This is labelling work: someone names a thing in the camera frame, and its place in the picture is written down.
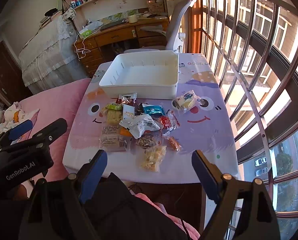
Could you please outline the clear bread package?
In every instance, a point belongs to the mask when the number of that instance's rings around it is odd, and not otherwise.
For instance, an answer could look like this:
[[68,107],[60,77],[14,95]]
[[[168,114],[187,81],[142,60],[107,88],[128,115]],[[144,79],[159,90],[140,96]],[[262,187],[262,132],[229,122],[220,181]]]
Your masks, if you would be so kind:
[[108,134],[99,138],[99,148],[107,152],[126,151],[130,142],[123,135]]

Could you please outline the small orange snack pack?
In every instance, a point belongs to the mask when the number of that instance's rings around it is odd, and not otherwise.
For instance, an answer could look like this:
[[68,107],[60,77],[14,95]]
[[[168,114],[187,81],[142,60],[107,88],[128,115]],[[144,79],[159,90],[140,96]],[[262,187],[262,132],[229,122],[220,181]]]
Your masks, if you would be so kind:
[[173,136],[167,137],[166,139],[174,151],[179,152],[182,149],[180,143]]

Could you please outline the rice crisp clear pack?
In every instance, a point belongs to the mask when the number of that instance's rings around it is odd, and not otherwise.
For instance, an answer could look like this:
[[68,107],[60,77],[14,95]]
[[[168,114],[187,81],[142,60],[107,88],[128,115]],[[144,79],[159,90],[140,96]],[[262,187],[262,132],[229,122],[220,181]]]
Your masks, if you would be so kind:
[[122,120],[122,118],[123,118],[122,111],[115,111],[115,110],[112,110],[112,109],[109,109],[107,111],[106,122],[109,125],[113,125],[113,126],[118,125],[120,123],[120,121]]

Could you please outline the clear puffed snack bag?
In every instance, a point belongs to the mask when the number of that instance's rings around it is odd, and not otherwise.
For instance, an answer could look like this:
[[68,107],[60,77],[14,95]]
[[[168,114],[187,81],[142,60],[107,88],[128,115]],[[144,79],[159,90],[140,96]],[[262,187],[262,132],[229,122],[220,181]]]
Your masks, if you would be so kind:
[[141,166],[151,172],[160,172],[160,164],[166,155],[167,146],[153,146],[144,151],[145,159]]

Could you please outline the silver white snack bag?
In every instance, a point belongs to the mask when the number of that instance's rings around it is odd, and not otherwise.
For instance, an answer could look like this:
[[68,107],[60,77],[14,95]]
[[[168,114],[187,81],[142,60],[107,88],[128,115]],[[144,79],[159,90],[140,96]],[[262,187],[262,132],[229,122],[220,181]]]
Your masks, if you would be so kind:
[[122,126],[127,128],[135,139],[139,139],[146,131],[158,131],[160,126],[148,114],[135,116],[134,119],[121,122]]

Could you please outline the nut brittle clear pack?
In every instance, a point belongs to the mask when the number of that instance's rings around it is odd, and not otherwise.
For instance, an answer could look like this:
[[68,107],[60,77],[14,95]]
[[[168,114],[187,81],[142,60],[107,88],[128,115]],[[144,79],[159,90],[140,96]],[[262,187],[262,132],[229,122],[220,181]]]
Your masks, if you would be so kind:
[[159,146],[162,145],[162,143],[163,136],[161,131],[146,131],[142,137],[136,141],[136,145],[144,149]]

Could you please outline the green pastry packet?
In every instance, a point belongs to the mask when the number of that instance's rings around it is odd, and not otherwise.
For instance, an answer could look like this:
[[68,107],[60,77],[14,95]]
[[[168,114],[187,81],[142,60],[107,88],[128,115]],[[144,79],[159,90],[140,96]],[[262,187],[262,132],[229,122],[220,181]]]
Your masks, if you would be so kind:
[[110,104],[106,105],[105,109],[112,110],[112,111],[122,111],[123,106],[118,103],[110,103]]

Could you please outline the white orange oats bar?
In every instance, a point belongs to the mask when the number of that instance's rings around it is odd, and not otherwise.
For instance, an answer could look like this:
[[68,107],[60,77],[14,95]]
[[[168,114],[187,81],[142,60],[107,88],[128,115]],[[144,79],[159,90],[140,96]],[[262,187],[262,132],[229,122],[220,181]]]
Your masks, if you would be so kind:
[[[134,118],[135,118],[135,107],[123,104],[123,115],[122,115],[121,122],[127,122]],[[125,137],[132,137],[131,133],[129,132],[129,130],[127,128],[125,128],[121,124],[119,124],[119,125],[121,126],[120,135],[123,135]]]

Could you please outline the dark jelly red-edged pack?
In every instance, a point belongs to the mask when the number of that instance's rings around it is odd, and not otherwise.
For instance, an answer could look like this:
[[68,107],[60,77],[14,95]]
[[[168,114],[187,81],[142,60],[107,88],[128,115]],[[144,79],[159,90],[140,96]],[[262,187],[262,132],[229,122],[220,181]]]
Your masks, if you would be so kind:
[[143,106],[143,103],[139,103],[135,107],[135,115],[142,115],[142,114],[144,114],[144,106]]

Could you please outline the red candy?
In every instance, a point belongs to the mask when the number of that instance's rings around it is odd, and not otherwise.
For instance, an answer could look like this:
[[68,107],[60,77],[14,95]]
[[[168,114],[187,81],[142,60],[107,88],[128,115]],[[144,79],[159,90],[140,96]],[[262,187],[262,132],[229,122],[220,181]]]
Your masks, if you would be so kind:
[[161,124],[163,129],[172,131],[180,127],[180,123],[176,118],[173,110],[168,110],[165,115],[158,118],[158,122]]

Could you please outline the maroon chestnut snack packet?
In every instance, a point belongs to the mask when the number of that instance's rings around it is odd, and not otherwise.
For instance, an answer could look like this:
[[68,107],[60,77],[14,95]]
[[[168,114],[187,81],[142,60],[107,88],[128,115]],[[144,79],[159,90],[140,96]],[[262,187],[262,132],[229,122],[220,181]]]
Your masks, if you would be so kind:
[[135,106],[137,100],[137,93],[120,94],[116,100],[116,103],[121,105]]

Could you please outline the blue foil candy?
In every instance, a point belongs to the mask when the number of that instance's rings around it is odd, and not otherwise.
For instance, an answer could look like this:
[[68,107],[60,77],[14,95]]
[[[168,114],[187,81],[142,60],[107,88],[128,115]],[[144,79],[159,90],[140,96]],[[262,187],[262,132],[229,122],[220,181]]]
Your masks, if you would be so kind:
[[145,114],[148,114],[150,116],[163,116],[165,115],[165,111],[162,106],[160,105],[148,105],[143,104],[142,105],[143,112]]

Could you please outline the cartoon cake clear pack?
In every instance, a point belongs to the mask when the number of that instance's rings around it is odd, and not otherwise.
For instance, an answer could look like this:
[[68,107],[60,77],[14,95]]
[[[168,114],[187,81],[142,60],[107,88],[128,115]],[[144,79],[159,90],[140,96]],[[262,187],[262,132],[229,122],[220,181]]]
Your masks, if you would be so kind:
[[201,98],[197,96],[194,90],[189,90],[181,96],[177,96],[172,101],[172,106],[179,112],[186,113],[199,102]]

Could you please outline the lace covered cabinet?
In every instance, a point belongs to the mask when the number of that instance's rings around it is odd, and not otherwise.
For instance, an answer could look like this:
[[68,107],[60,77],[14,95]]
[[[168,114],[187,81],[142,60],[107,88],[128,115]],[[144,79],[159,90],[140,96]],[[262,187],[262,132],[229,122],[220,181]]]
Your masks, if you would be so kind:
[[24,85],[38,94],[87,77],[73,48],[77,32],[58,15],[27,42],[18,55]]

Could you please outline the cream mug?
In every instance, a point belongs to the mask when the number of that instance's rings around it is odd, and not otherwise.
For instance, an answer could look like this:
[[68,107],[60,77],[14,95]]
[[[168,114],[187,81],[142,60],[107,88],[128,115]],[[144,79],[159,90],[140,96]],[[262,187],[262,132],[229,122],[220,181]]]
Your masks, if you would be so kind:
[[138,16],[137,15],[130,15],[128,16],[128,20],[129,23],[136,23],[138,21]]

